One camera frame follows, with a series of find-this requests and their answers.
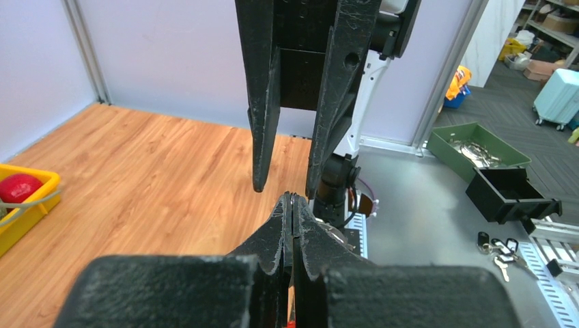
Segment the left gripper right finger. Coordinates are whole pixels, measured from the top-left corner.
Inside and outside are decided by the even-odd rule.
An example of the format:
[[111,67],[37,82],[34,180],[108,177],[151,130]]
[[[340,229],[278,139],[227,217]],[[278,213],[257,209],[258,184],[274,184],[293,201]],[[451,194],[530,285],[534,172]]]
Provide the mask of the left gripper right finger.
[[475,266],[380,266],[346,249],[292,196],[298,327],[519,327],[498,278]]

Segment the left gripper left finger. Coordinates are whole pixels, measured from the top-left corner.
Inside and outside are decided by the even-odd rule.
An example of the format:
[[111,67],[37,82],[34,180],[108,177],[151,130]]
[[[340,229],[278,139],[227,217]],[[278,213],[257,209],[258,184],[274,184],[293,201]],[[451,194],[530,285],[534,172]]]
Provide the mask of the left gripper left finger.
[[224,256],[114,255],[79,274],[56,327],[284,327],[292,195]]

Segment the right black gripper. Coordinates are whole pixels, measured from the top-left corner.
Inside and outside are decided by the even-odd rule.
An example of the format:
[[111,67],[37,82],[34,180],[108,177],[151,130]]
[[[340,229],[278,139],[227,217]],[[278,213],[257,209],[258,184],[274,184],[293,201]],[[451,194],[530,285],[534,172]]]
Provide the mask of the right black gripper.
[[343,102],[367,54],[380,4],[235,2],[253,140],[254,191],[264,190],[272,161],[280,115],[280,50],[281,106],[317,109],[306,182],[306,195],[312,200],[333,126],[347,109]]

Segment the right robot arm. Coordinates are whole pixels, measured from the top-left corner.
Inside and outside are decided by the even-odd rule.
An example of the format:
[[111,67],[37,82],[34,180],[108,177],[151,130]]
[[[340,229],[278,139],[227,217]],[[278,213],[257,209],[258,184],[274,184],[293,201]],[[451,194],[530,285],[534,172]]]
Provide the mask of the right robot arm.
[[315,113],[305,194],[344,228],[359,211],[361,125],[378,81],[406,50],[419,0],[237,0],[253,189],[264,189],[282,108]]

